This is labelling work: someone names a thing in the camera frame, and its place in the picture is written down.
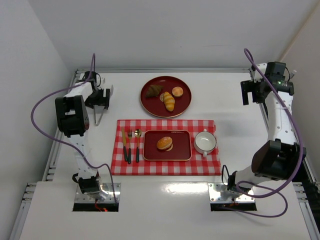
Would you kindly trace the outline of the metal tongs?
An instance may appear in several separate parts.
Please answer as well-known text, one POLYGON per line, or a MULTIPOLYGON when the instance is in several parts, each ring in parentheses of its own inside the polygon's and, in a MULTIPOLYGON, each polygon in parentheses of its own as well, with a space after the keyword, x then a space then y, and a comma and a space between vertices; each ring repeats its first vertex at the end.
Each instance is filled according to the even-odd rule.
MULTIPOLYGON (((114 92, 114 86, 111 85, 111 87, 109 88, 110 89, 110 98, 109 98, 109 102, 110 102, 110 99, 113 95, 113 92, 114 92)), ((108 110, 108 109, 104 109, 103 106, 96 106, 94 109, 93 109, 93 113, 94 113, 94 125, 97 127, 100 125, 101 123, 101 120, 103 118, 103 115, 105 113, 105 111, 108 110)))

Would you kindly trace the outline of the round sesame bun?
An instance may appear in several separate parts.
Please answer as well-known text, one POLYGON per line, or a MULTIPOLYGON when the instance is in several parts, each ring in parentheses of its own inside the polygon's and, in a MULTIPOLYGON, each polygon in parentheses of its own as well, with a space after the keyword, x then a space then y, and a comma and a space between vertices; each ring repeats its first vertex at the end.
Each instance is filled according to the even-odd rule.
POLYGON ((173 148, 173 139, 170 136, 162 137, 156 144, 158 150, 170 151, 173 148))

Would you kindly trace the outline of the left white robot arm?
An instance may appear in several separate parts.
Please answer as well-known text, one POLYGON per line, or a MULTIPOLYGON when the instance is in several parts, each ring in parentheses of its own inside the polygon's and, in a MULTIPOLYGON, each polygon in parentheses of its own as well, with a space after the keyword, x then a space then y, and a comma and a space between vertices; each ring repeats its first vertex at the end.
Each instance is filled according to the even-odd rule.
POLYGON ((110 105, 113 89, 102 88, 102 78, 96 72, 86 71, 82 79, 75 83, 68 94, 55 99, 55 112, 60 132, 68 138, 68 143, 74 146, 74 156, 78 172, 72 180, 78 184, 82 194, 99 198, 103 194, 102 182, 98 167, 92 167, 92 158, 88 143, 90 119, 87 108, 93 110, 94 125, 99 126, 102 117, 110 105))

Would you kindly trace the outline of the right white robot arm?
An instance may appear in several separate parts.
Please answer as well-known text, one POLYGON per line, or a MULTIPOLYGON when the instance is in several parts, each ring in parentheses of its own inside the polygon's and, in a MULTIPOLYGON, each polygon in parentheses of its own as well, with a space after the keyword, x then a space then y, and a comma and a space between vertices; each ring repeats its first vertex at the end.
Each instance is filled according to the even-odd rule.
POLYGON ((227 190, 236 195, 263 182, 295 176, 307 154, 290 120, 295 91, 294 84, 285 79, 286 64, 273 61, 251 69, 251 79, 240 83, 242 102, 248 105, 251 93, 252 101, 263 106, 268 137, 253 155, 251 165, 228 177, 227 190))

